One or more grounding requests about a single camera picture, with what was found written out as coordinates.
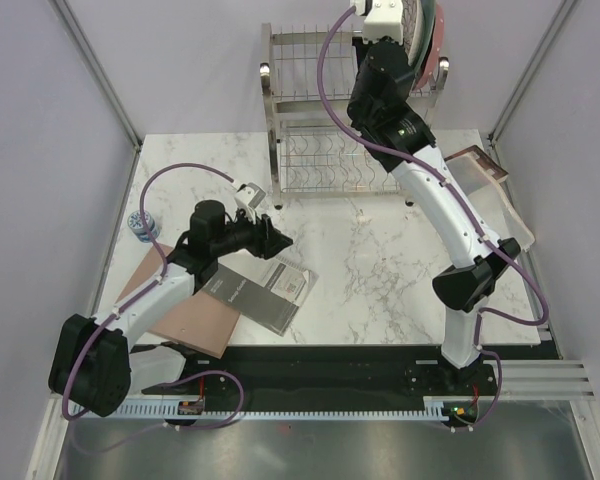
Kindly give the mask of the pink dotted scalloped plate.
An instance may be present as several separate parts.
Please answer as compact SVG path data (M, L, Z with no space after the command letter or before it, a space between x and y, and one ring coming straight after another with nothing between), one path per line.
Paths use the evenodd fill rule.
M417 82L414 85L415 90L423 89L432 79L435 70L439 64L442 46L444 43L445 17L442 7L433 1L435 15L432 17L432 29L429 35L426 56L421 62L420 72L417 76Z

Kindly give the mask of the floral patterned orange-rim bowl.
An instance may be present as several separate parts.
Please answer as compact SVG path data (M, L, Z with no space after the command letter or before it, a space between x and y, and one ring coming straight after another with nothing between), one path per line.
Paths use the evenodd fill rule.
M410 52L419 46L424 13L420 0L403 0L402 6L403 45Z

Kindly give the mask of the teal ceramic plate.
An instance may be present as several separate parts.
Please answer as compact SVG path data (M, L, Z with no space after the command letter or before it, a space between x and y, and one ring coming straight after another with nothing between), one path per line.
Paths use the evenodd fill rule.
M416 60L413 65L414 71L416 73L421 72L425 63L426 56L429 52L436 16L435 0L421 0L420 3L423 13L423 26L421 29L420 44L417 51L418 56L416 57Z

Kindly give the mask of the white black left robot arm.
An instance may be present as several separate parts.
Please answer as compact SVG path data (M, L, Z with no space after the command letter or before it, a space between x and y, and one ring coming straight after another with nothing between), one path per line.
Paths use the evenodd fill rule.
M128 394L154 386L169 385L178 393L195 389L200 371L184 353L170 344L137 351L138 340L211 280L219 258L246 250L269 260L292 244L266 214L240 209L230 220L223 203L199 202L188 230L153 276L110 311L74 314L64 322L48 380L62 397L64 417L79 417L70 412L71 405L106 417Z

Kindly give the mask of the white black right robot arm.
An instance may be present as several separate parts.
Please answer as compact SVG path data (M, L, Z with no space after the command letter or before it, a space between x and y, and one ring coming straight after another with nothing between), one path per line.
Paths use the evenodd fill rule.
M353 45L351 125L370 155L422 208L452 262L432 281L445 306L441 353L446 362L437 377L445 391L461 393L474 381L478 312L521 247L483 221L448 170L432 131L409 106L415 71L404 47L389 39L371 44L356 39Z

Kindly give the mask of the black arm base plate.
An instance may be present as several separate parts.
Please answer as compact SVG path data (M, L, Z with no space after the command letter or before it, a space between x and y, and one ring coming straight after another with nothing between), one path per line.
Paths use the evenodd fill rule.
M226 409L266 407L417 407L426 396L495 393L487 359L462 374L437 346L230 346L216 359L183 348L182 385L149 395L202 394Z

